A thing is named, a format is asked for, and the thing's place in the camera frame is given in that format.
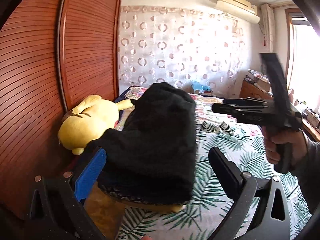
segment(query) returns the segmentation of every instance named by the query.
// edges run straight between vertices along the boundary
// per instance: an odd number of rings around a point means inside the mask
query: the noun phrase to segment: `patterned wall covering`
[[[131,85],[192,80],[226,96],[246,65],[239,20],[180,8],[122,6],[119,22],[120,93]]]

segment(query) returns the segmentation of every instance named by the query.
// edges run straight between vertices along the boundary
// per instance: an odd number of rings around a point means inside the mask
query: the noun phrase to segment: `silver screw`
[[[278,175],[274,175],[273,176],[273,180],[276,181],[276,182],[279,182],[280,181],[280,177]]]
[[[35,177],[35,182],[39,182],[39,181],[41,181],[41,176],[40,175]]]
[[[244,176],[245,178],[250,178],[251,177],[251,173],[248,171],[244,171],[242,172],[242,176]]]
[[[66,171],[65,173],[63,173],[63,177],[65,177],[66,179],[70,178],[71,175],[72,175],[71,171]]]

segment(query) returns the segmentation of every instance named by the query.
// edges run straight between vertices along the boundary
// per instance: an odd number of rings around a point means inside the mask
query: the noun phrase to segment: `stack of books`
[[[258,71],[249,69],[248,74],[244,78],[247,82],[255,85],[257,88],[262,91],[269,92],[271,84],[268,80],[268,77],[264,74],[259,73]]]

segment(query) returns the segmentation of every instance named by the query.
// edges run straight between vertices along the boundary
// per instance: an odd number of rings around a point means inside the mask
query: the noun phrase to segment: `floral blanket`
[[[127,92],[126,97],[138,99],[145,90],[145,88],[133,87]],[[221,99],[194,94],[191,94],[191,97],[196,102],[196,111],[200,120],[192,199],[179,213],[166,215],[138,208],[127,208],[117,239],[140,239],[148,234],[155,240],[206,240],[220,224],[233,203],[225,195],[209,164],[208,152],[212,147],[218,147],[241,171],[249,171],[255,177],[269,179],[276,174],[273,165],[265,159],[263,137],[258,126],[239,124],[231,116],[213,113],[211,105],[220,102]],[[124,111],[117,129],[122,129],[132,110],[133,108]],[[278,175],[287,196],[291,239],[293,239],[311,215],[301,194],[297,178],[290,173]],[[246,232],[258,200],[258,198],[253,200],[236,236]]]

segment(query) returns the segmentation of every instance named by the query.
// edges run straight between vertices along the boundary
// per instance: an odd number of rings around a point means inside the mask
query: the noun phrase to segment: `wooden wardrobe door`
[[[68,109],[90,94],[118,96],[117,20],[120,0],[64,0],[59,63]]]
[[[55,176],[73,158],[57,138],[59,7],[60,0],[23,0],[0,31],[0,202],[20,218],[35,176]]]

